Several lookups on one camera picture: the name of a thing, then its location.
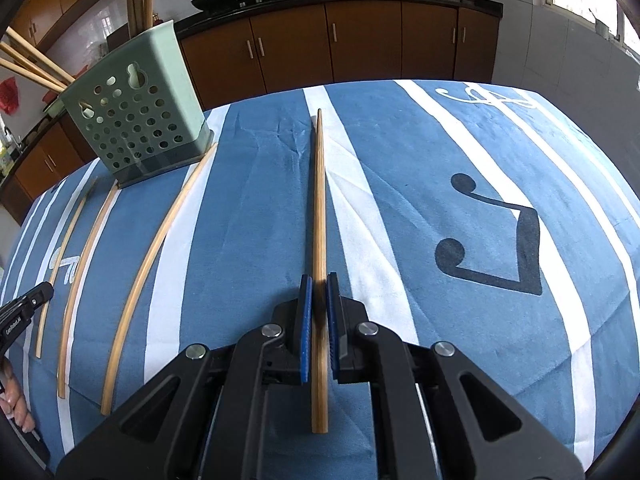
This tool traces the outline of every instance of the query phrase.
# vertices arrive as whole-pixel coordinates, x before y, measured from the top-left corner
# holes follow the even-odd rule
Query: human hand
[[[29,433],[36,427],[31,413],[27,409],[27,401],[22,394],[22,388],[14,375],[14,368],[11,366],[9,359],[2,357],[2,371],[4,372],[4,394],[0,396],[0,408],[5,415],[13,413],[14,421],[22,431]]]

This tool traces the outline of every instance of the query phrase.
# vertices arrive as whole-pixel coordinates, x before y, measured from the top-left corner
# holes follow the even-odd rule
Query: screw
[[[262,327],[262,335],[265,337],[278,337],[282,334],[280,325],[275,323],[269,323]]]
[[[376,335],[378,333],[378,326],[370,321],[365,321],[358,325],[358,332],[362,335]]]
[[[187,357],[189,359],[202,359],[204,354],[207,353],[207,349],[203,345],[195,344],[187,347]]]
[[[436,354],[441,355],[442,357],[451,357],[456,352],[455,346],[447,341],[439,341],[434,346],[433,349],[436,351]]]

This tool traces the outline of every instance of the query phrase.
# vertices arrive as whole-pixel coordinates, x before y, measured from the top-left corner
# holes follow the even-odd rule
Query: music note print
[[[530,207],[494,200],[474,193],[476,182],[467,174],[457,173],[451,177],[453,188],[474,200],[489,205],[518,210],[516,224],[516,256],[518,261],[518,279],[508,280],[500,276],[486,274],[477,270],[465,269],[459,265],[465,259],[465,248],[455,238],[445,238],[438,243],[435,251],[438,268],[454,278],[461,278],[483,285],[497,286],[507,290],[516,290],[527,294],[542,295],[540,282],[540,220],[538,212]]]

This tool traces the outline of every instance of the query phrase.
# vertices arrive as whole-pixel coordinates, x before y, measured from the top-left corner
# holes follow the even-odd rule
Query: tablecloth
[[[146,280],[114,407],[189,344],[232,344],[296,297],[311,270],[318,108],[327,266],[343,295],[407,342],[453,342],[586,468],[640,391],[640,203],[552,104],[491,85],[353,82],[208,112],[219,147]],[[2,303],[50,277],[73,212],[93,186],[55,279],[42,358],[34,357],[39,314],[8,353],[53,469],[102,420],[124,303],[191,171],[119,190],[82,275],[79,255],[113,185],[100,160],[39,197],[22,227]],[[68,394],[60,399],[58,348],[72,280],[81,281],[70,306]],[[376,477],[367,385],[331,384],[328,435],[310,434],[309,420],[308,391],[274,388],[265,478]]]

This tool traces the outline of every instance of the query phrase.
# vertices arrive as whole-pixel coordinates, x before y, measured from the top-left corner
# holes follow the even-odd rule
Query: perforated holder
[[[173,22],[127,41],[60,97],[121,187],[196,162],[210,144]]]

